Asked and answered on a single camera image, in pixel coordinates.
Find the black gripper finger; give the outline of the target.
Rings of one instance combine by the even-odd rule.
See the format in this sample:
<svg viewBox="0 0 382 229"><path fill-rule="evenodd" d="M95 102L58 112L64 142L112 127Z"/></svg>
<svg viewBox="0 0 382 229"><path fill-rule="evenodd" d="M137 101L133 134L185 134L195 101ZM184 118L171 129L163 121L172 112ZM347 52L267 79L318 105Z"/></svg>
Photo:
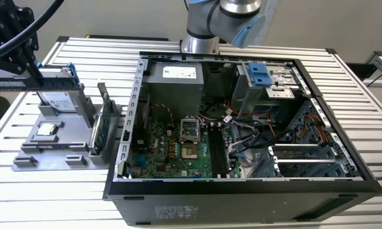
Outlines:
<svg viewBox="0 0 382 229"><path fill-rule="evenodd" d="M44 79L34 62L26 62L26 71L29 74L29 77L26 78L26 90L40 90L44 87Z"/></svg>

